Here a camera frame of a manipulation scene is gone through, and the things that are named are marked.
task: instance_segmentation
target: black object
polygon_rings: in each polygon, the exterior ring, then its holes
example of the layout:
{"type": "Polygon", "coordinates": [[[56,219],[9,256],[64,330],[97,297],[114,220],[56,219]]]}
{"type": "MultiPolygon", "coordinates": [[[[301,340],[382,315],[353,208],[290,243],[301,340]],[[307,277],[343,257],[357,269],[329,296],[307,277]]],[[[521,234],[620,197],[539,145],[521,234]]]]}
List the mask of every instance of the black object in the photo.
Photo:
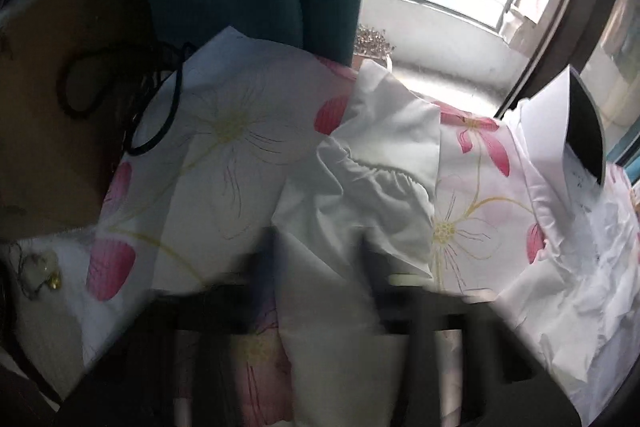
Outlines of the black object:
{"type": "Polygon", "coordinates": [[[572,66],[569,76],[569,122],[566,142],[584,168],[596,178],[598,185],[603,186],[606,149],[600,112],[589,89],[582,82],[580,73],[572,66]]]}
{"type": "Polygon", "coordinates": [[[85,120],[89,118],[98,109],[98,107],[100,107],[100,104],[102,104],[107,95],[113,91],[116,83],[119,81],[119,78],[117,77],[117,74],[113,73],[111,80],[98,91],[88,107],[78,109],[72,107],[67,96],[67,83],[71,69],[78,62],[92,57],[127,53],[136,54],[139,57],[141,70],[147,70],[149,73],[143,79],[140,89],[132,103],[133,111],[130,117],[130,123],[125,129],[123,149],[131,156],[142,155],[158,145],[174,123],[182,93],[182,67],[184,61],[190,57],[195,50],[196,47],[190,42],[186,42],[180,50],[166,42],[160,42],[155,47],[142,46],[131,42],[116,42],[115,44],[99,50],[81,52],[71,57],[60,70],[56,81],[58,105],[69,118],[74,120],[85,120]],[[140,120],[142,119],[146,108],[149,106],[156,93],[158,93],[158,90],[162,87],[162,84],[164,84],[164,81],[160,79],[160,73],[162,70],[175,70],[174,95],[172,97],[169,115],[167,115],[162,127],[154,137],[140,146],[133,146],[133,137],[136,134],[140,120]]]}
{"type": "Polygon", "coordinates": [[[145,142],[144,144],[138,147],[133,147],[132,146],[133,137],[136,134],[136,130],[138,129],[138,126],[140,124],[140,120],[142,119],[142,116],[144,115],[146,108],[149,106],[149,104],[155,97],[156,93],[158,92],[162,84],[159,83],[155,87],[155,89],[151,90],[142,100],[142,103],[140,104],[140,108],[134,113],[131,119],[131,124],[127,127],[127,130],[125,132],[124,150],[125,152],[129,153],[129,155],[140,156],[141,154],[149,152],[151,149],[153,149],[156,145],[158,145],[161,142],[162,138],[164,138],[164,136],[169,132],[169,129],[171,129],[171,126],[175,120],[175,114],[178,111],[178,106],[180,105],[180,96],[182,93],[182,65],[184,64],[184,61],[188,58],[188,56],[193,54],[195,49],[196,47],[193,44],[190,44],[188,42],[184,44],[180,49],[178,67],[175,71],[174,96],[171,100],[171,108],[169,109],[169,115],[166,117],[166,120],[164,120],[162,127],[156,133],[156,135],[153,138],[151,138],[149,141],[145,142]]]}
{"type": "Polygon", "coordinates": [[[0,411],[2,425],[49,427],[54,410],[36,385],[0,365],[0,411]]]}
{"type": "Polygon", "coordinates": [[[396,287],[388,256],[363,242],[360,257],[386,333],[409,335],[391,427],[440,425],[435,331],[460,330],[463,426],[579,427],[560,387],[486,303],[396,287]]]}
{"type": "Polygon", "coordinates": [[[0,342],[7,338],[15,328],[15,306],[11,295],[11,277],[9,270],[0,261],[0,342]]]}
{"type": "Polygon", "coordinates": [[[250,331],[273,233],[237,275],[189,296],[156,293],[100,357],[55,416],[54,427],[173,427],[175,333],[200,332],[193,371],[191,425],[241,426],[229,335],[250,331]]]}

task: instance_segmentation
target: potted plant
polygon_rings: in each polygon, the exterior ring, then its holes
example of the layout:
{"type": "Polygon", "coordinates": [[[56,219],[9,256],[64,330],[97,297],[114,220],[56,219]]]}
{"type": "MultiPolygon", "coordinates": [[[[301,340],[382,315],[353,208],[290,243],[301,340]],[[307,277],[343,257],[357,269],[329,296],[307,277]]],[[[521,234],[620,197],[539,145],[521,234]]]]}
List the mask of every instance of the potted plant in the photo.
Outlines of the potted plant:
{"type": "Polygon", "coordinates": [[[357,71],[360,69],[362,61],[365,58],[370,58],[391,71],[391,53],[393,50],[394,47],[385,38],[384,30],[379,32],[359,24],[353,45],[351,67],[357,71]]]}

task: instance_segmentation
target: balcony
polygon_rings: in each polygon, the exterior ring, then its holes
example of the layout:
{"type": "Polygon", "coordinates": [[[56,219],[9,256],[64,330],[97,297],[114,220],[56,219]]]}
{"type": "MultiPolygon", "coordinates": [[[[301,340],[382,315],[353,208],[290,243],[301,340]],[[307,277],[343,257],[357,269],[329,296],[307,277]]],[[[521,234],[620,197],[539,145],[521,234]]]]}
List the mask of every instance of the balcony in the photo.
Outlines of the balcony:
{"type": "Polygon", "coordinates": [[[542,38],[545,9],[558,2],[362,0],[360,23],[385,31],[394,74],[411,89],[493,114],[542,38]]]}

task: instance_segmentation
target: white sheet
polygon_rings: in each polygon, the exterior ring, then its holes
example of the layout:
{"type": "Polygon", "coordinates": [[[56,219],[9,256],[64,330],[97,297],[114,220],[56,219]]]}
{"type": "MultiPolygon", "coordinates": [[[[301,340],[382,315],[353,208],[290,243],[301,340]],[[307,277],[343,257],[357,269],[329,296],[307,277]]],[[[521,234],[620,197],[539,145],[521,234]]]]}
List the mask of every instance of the white sheet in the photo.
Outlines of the white sheet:
{"type": "Polygon", "coordinates": [[[287,179],[276,304],[299,426],[388,425],[403,343],[378,334],[354,246],[366,228],[431,279],[439,143],[439,108],[367,61],[341,126],[287,179]]]}
{"type": "Polygon", "coordinates": [[[520,119],[526,104],[505,121],[520,149],[545,248],[498,304],[588,425],[638,357],[638,220],[624,171],[607,165],[600,187],[568,147],[555,158],[564,172],[565,197],[554,190],[558,182],[550,183],[529,157],[520,119]],[[620,353],[622,346],[630,353],[620,353]]]}
{"type": "MultiPolygon", "coordinates": [[[[351,81],[313,55],[220,32],[183,66],[180,105],[153,150],[125,155],[100,214],[81,321],[85,362],[150,289],[197,291],[254,251],[287,172],[322,139],[323,104],[351,81]]],[[[134,144],[164,123],[175,75],[134,144]]]]}

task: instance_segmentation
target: floor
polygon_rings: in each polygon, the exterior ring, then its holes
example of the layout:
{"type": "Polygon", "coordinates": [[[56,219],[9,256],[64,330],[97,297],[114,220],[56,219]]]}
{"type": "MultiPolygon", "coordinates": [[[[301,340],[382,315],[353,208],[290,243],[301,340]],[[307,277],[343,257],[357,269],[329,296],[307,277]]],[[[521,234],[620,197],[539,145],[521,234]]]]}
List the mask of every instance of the floor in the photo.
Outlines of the floor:
{"type": "Polygon", "coordinates": [[[503,94],[479,89],[468,80],[437,71],[393,63],[392,73],[408,89],[426,94],[458,109],[480,116],[493,116],[504,99],[503,94]]]}

